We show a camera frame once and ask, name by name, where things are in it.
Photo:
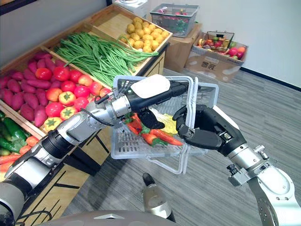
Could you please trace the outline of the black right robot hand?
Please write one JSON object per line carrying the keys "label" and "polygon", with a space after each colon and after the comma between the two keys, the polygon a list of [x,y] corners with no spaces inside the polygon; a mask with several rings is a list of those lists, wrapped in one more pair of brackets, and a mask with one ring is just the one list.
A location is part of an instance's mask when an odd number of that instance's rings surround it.
{"label": "black right robot hand", "polygon": [[195,125],[185,124],[187,107],[178,110],[173,120],[179,136],[189,145],[216,150],[224,156],[246,143],[238,125],[217,106],[196,105]]}

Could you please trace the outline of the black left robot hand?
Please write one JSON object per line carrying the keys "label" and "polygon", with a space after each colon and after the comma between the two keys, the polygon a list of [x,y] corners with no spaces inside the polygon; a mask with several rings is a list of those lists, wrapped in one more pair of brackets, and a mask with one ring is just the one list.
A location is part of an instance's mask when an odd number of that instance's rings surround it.
{"label": "black left robot hand", "polygon": [[170,81],[163,75],[153,75],[131,85],[125,96],[129,100],[131,112],[137,113],[144,126],[150,129],[163,129],[164,123],[157,120],[149,110],[188,91],[187,82]]}

